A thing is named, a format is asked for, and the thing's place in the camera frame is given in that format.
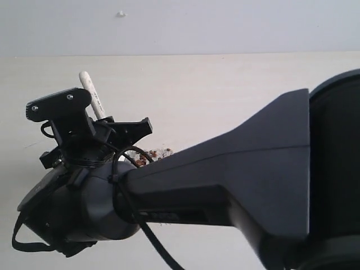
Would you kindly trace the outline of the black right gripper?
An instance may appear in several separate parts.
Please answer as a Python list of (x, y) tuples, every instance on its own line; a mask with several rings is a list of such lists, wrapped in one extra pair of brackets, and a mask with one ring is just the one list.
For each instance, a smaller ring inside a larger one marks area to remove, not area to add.
[(40, 130), (57, 142), (53, 150), (41, 154), (44, 168), (61, 163), (66, 167), (96, 168), (152, 134), (152, 125), (149, 118), (115, 122), (111, 116), (93, 120), (88, 115), (68, 115), (47, 119)]

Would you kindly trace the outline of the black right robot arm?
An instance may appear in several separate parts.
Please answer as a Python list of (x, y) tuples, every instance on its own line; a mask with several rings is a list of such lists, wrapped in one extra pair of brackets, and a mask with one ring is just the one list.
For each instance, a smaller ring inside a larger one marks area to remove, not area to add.
[(92, 120), (91, 101), (72, 88), (27, 104), (57, 147), (40, 157), (48, 173), (13, 229), (41, 242), (13, 239), (14, 249), (72, 257), (143, 230), (180, 269), (149, 224), (199, 224), (240, 229), (266, 269), (359, 268), (359, 70), (284, 93), (234, 130), (145, 166), (119, 158), (150, 121)]

